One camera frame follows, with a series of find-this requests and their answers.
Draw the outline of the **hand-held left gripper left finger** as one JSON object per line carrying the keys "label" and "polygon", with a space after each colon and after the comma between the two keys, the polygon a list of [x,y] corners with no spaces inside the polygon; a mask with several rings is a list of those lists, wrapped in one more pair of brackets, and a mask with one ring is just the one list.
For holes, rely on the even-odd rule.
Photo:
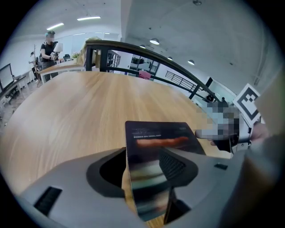
{"label": "hand-held left gripper left finger", "polygon": [[147,228],[126,204],[125,168],[124,147],[68,160],[27,187],[19,201],[47,228]]}

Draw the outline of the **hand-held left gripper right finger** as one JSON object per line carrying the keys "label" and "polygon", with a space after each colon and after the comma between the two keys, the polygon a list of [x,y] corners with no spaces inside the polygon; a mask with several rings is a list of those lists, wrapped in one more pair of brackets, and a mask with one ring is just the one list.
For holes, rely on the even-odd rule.
{"label": "hand-held left gripper right finger", "polygon": [[243,160],[160,149],[159,165],[170,187],[165,228],[224,228]]}

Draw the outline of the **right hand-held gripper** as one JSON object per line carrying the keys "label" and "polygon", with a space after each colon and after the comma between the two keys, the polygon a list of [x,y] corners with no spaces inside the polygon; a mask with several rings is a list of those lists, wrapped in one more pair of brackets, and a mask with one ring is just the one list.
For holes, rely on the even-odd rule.
{"label": "right hand-held gripper", "polygon": [[248,148],[251,145],[254,124],[261,122],[261,114],[255,105],[259,96],[260,94],[247,84],[234,98],[231,106],[218,105],[219,114],[223,116],[217,125],[196,130],[195,136],[213,141],[219,150],[232,154]]}

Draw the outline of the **person's right forearm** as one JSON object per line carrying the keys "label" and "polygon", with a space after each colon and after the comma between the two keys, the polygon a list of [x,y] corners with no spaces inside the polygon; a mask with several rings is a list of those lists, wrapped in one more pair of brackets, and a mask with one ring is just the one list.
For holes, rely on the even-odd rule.
{"label": "person's right forearm", "polygon": [[269,130],[264,123],[256,122],[252,128],[251,141],[261,142],[270,136]]}

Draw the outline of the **light blue table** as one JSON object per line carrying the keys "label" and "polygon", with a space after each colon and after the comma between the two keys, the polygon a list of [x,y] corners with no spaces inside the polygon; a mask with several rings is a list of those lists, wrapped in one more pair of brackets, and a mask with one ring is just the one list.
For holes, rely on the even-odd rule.
{"label": "light blue table", "polygon": [[192,101],[201,108],[213,107],[213,103],[210,101],[205,101],[200,97],[194,97]]}

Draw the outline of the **large wooden table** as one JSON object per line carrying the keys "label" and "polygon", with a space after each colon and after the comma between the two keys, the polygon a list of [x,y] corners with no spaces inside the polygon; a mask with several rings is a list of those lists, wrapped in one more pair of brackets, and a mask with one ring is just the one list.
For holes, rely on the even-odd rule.
{"label": "large wooden table", "polygon": [[125,122],[211,125],[188,97],[157,82],[105,72],[65,72],[30,94],[0,138],[0,171],[19,195],[56,165],[126,145]]}

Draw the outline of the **black metal railing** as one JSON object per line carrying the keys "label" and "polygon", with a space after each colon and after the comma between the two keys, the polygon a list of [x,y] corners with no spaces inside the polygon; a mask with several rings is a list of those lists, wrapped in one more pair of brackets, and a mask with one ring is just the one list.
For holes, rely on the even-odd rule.
{"label": "black metal railing", "polygon": [[178,88],[181,88],[185,91],[188,91],[190,93],[189,98],[193,98],[195,95],[200,97],[200,95],[197,94],[197,91],[199,90],[199,88],[202,88],[203,90],[207,91],[208,94],[214,98],[214,100],[216,100],[217,102],[220,101],[218,99],[218,97],[205,84],[203,84],[201,82],[201,80],[199,80],[197,77],[195,77],[192,73],[190,73],[189,71],[184,69],[182,66],[178,65],[177,63],[168,60],[166,57],[164,57],[164,56],[162,56],[156,52],[140,48],[139,46],[136,46],[136,45],[132,45],[132,44],[124,43],[124,42],[119,42],[119,41],[101,40],[101,41],[95,41],[94,43],[86,43],[86,44],[87,44],[86,71],[92,70],[92,65],[91,65],[92,52],[96,49],[99,49],[99,50],[101,50],[101,61],[100,61],[100,67],[99,67],[100,72],[108,72],[110,70],[115,70],[115,71],[135,74],[136,76],[138,76],[139,73],[137,70],[112,67],[112,66],[107,65],[107,57],[108,57],[109,51],[112,51],[112,50],[122,51],[125,53],[135,54],[135,55],[138,55],[141,57],[145,57],[147,59],[151,59],[151,60],[153,60],[159,64],[165,65],[165,66],[177,71],[178,73],[185,76],[188,81],[189,80],[193,81],[194,89],[191,90],[191,89],[183,87],[179,84],[175,84],[172,81],[157,77],[153,74],[151,75],[152,79],[155,79],[158,81],[163,81],[167,84],[170,84],[170,85],[176,86]]}

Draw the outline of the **white desk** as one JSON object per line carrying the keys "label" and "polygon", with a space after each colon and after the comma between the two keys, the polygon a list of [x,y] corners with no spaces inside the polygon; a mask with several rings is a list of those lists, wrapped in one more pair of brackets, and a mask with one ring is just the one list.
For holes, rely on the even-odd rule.
{"label": "white desk", "polygon": [[3,103],[1,102],[1,100],[6,97],[7,94],[9,94],[15,87],[18,88],[18,91],[20,93],[20,95],[22,96],[23,99],[25,99],[25,96],[22,92],[22,88],[20,87],[20,83],[24,83],[24,88],[27,89],[27,91],[30,93],[30,89],[27,83],[27,79],[26,79],[26,75],[22,76],[21,78],[19,78],[18,80],[14,81],[13,83],[11,83],[6,89],[4,89],[1,93],[0,93],[0,105],[2,105]]}

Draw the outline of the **long wooden table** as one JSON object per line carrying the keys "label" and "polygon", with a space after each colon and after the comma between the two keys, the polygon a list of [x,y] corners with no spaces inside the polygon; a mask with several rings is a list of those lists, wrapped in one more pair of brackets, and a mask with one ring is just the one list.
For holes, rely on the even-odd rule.
{"label": "long wooden table", "polygon": [[65,61],[60,64],[56,64],[54,66],[50,66],[42,71],[39,72],[41,75],[42,84],[46,83],[45,75],[52,74],[52,73],[60,73],[64,71],[85,71],[84,66],[77,63],[76,59]]}

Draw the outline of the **wooden coat rack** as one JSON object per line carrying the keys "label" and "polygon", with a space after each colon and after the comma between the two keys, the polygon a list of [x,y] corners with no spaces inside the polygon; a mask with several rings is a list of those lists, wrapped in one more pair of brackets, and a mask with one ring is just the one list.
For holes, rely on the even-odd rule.
{"label": "wooden coat rack", "polygon": [[36,56],[36,44],[34,44],[34,68],[35,68],[35,73],[37,75],[37,87],[40,87],[42,85],[42,79],[40,75],[40,60],[39,57]]}

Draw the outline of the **black monitor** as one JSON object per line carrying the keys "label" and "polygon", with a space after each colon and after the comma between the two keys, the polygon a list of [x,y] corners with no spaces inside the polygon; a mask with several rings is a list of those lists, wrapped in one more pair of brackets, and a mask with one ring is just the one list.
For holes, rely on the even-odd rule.
{"label": "black monitor", "polygon": [[14,82],[11,64],[7,64],[0,69],[0,88],[6,90]]}

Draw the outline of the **beige jacket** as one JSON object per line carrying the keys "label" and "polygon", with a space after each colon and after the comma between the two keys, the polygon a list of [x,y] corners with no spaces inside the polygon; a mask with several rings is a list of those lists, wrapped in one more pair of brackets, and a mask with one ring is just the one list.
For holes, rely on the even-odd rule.
{"label": "beige jacket", "polygon": [[[87,38],[81,47],[81,50],[79,52],[79,56],[77,57],[77,64],[83,66],[86,69],[86,61],[87,61],[87,44],[86,43],[94,43],[95,41],[101,41],[102,39],[95,36]],[[92,61],[91,65],[95,68],[100,67],[100,61],[101,61],[101,50],[96,49],[92,52]]]}

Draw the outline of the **white table lamp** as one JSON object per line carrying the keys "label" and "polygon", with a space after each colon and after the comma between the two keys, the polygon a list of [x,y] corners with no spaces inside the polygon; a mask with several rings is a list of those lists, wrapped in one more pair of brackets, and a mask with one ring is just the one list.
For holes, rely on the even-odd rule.
{"label": "white table lamp", "polygon": [[56,56],[58,57],[59,53],[63,51],[63,44],[57,42],[53,51],[56,54]]}

